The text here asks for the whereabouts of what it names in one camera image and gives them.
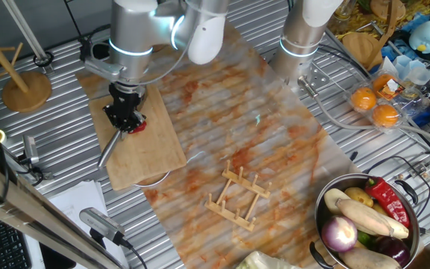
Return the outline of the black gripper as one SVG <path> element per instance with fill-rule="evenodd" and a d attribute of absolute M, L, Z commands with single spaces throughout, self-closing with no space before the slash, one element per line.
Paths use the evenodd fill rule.
<path fill-rule="evenodd" d="M 113 104 L 103 107 L 112 126 L 122 132 L 134 134 L 146 128 L 146 116 L 139 112 L 145 102 L 143 85 L 111 83 L 109 86 Z M 130 112 L 128 116 L 118 116 L 116 112 Z"/>

